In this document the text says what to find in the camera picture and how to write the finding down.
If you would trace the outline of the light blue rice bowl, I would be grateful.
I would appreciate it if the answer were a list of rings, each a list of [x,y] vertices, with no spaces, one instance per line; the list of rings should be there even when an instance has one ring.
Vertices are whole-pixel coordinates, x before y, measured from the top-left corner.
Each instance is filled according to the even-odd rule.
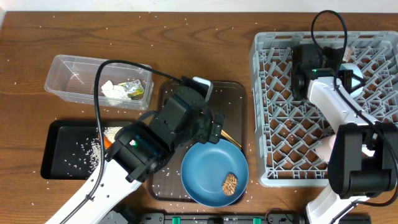
[[[359,67],[353,63],[341,64],[338,71],[338,78],[352,98],[359,96],[366,84],[363,73]]]

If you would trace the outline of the wooden chopstick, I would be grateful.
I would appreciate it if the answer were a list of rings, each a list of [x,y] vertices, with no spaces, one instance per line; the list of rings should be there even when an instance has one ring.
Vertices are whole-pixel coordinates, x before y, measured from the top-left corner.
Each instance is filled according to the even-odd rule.
[[[224,131],[223,129],[221,130],[221,136],[223,138],[225,138],[226,140],[228,140],[229,142],[231,142],[232,144],[234,144],[236,147],[242,149],[242,145],[240,145],[240,143],[238,143],[235,139],[233,139],[226,131]]]

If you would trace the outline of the large blue plate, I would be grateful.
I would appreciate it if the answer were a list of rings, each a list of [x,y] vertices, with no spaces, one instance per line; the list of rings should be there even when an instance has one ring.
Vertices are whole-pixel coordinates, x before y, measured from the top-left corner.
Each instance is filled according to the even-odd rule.
[[[222,186],[230,174],[238,183],[235,192],[226,195]],[[249,168],[242,151],[222,139],[217,144],[194,144],[183,158],[180,175],[185,191],[194,201],[207,207],[225,207],[244,195]]]

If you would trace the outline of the brown mushroom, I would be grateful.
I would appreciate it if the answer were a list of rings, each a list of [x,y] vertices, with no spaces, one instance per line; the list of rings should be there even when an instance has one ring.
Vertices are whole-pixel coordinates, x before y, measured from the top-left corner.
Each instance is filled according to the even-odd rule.
[[[238,178],[233,173],[229,173],[223,182],[222,190],[225,195],[232,196],[236,192],[237,185]]]

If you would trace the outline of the pink cup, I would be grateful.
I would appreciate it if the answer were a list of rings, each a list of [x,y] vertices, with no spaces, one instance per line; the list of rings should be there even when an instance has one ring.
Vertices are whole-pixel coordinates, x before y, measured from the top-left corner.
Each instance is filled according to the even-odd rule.
[[[320,140],[319,144],[315,148],[317,156],[326,163],[329,163],[335,140],[336,140],[335,134],[325,137]]]

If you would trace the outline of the white napkin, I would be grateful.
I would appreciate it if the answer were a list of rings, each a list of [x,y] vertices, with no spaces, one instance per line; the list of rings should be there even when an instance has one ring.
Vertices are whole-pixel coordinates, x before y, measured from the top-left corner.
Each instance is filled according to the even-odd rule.
[[[126,88],[119,85],[113,85],[113,83],[108,80],[102,87],[101,92],[106,97],[107,101],[111,106],[116,106],[123,101],[129,101],[130,97],[127,95]]]

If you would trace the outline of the orange carrot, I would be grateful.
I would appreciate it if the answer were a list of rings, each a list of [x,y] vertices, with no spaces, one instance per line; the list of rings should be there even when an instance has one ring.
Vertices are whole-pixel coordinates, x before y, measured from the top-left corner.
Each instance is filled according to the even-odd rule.
[[[108,149],[112,145],[112,142],[106,137],[105,134],[103,134],[103,139],[104,139],[104,148]]]

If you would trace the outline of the green snack wrapper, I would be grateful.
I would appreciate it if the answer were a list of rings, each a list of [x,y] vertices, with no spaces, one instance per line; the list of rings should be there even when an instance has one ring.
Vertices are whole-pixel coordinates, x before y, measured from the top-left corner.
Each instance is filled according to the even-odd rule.
[[[129,82],[119,83],[117,87],[121,92],[132,100],[141,100],[145,90],[140,80],[131,80]]]

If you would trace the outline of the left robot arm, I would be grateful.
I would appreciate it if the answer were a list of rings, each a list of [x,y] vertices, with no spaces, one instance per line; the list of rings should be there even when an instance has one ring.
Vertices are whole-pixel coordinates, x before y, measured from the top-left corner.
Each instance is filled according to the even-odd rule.
[[[162,111],[123,127],[79,191],[49,223],[99,223],[122,199],[167,165],[175,148],[193,140],[216,144],[224,116],[208,108],[212,85],[179,85]]]

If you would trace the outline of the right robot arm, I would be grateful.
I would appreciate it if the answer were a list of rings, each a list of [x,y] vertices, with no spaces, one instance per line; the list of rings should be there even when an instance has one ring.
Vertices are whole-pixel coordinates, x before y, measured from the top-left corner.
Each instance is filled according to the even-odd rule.
[[[343,49],[302,44],[292,50],[292,95],[315,105],[334,130],[316,148],[328,164],[328,185],[309,202],[301,223],[339,223],[357,205],[383,192],[397,199],[397,127],[382,123],[353,99],[365,84],[360,69],[343,62]]]

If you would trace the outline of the grey dishwasher rack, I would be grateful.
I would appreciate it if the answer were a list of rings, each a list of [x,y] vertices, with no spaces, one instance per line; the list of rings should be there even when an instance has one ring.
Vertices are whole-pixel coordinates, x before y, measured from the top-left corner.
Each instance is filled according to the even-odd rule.
[[[365,112],[385,123],[397,122],[397,32],[261,32],[249,53],[254,97],[257,174],[265,187],[323,187],[327,164],[315,153],[333,130],[319,109],[294,100],[292,49],[317,42],[352,48],[349,61],[366,84],[356,97]]]

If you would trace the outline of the black waste tray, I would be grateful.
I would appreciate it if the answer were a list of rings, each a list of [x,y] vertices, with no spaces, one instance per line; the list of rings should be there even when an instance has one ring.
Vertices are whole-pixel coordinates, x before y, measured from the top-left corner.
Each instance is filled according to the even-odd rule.
[[[49,126],[40,175],[85,180],[99,163],[99,149],[96,121],[56,120]]]

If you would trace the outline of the clear plastic bin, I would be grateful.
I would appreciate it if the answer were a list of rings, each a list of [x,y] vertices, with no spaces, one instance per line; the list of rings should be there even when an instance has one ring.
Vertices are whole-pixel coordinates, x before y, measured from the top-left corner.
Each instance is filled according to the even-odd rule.
[[[51,64],[44,88],[65,101],[92,105],[95,76],[104,61],[100,58],[57,55]],[[99,86],[106,83],[118,85],[136,80],[142,84],[142,94],[131,98],[114,98],[105,96],[102,90],[99,90],[99,104],[128,110],[148,109],[154,84],[152,73],[147,70],[122,63],[111,63],[102,70]]]

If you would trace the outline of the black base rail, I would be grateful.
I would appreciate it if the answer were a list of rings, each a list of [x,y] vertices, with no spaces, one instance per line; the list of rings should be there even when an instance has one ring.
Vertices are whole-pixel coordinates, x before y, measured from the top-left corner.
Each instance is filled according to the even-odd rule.
[[[289,224],[304,223],[303,217],[274,208],[265,214],[193,214],[166,213],[158,210],[139,214],[121,205],[110,211],[99,224]]]

